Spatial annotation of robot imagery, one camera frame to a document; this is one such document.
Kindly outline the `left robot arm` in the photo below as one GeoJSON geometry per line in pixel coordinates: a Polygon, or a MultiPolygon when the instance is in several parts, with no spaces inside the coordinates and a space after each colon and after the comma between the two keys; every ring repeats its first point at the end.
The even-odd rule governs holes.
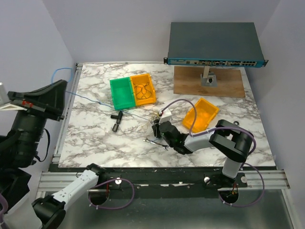
{"type": "Polygon", "coordinates": [[[56,229],[67,210],[91,187],[102,188],[106,177],[91,164],[62,190],[38,198],[42,161],[38,145],[48,134],[48,120],[64,118],[67,81],[58,80],[31,92],[0,88],[0,109],[15,111],[10,131],[0,138],[0,226],[3,229],[56,229]]]}

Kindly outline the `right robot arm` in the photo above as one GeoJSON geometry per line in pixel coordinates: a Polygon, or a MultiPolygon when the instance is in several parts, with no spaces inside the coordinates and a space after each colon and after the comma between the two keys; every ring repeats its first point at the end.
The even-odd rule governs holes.
{"type": "Polygon", "coordinates": [[[156,138],[162,138],[170,148],[182,155],[210,147],[222,152],[226,160],[219,181],[225,187],[236,182],[239,169],[256,149],[252,133],[223,119],[217,122],[216,127],[196,134],[181,133],[170,121],[159,123],[158,119],[154,121],[152,129],[156,138]]]}

